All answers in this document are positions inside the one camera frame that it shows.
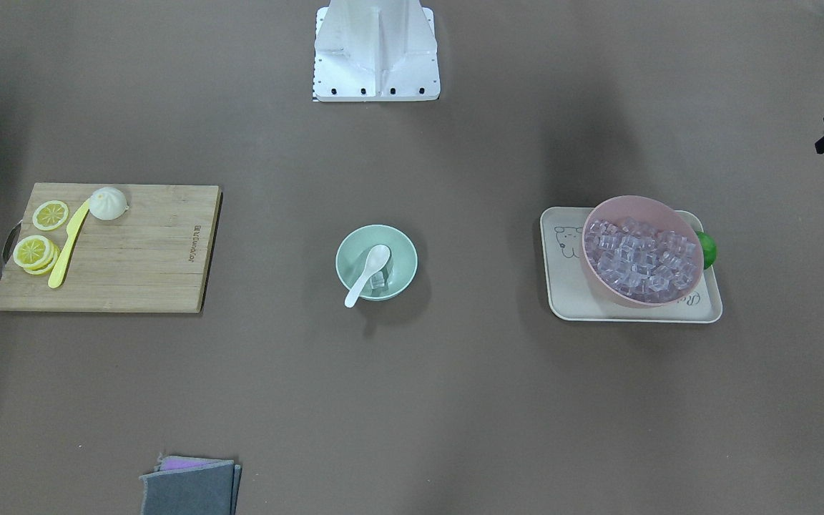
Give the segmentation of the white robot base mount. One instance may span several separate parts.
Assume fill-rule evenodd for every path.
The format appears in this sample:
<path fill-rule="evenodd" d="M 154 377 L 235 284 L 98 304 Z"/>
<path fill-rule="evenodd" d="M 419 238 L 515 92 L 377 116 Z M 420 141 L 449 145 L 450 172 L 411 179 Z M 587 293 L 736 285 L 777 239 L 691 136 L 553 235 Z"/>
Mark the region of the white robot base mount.
<path fill-rule="evenodd" d="M 331 1 L 316 12 L 312 98 L 425 102 L 441 95 L 435 16 L 418 1 Z"/>

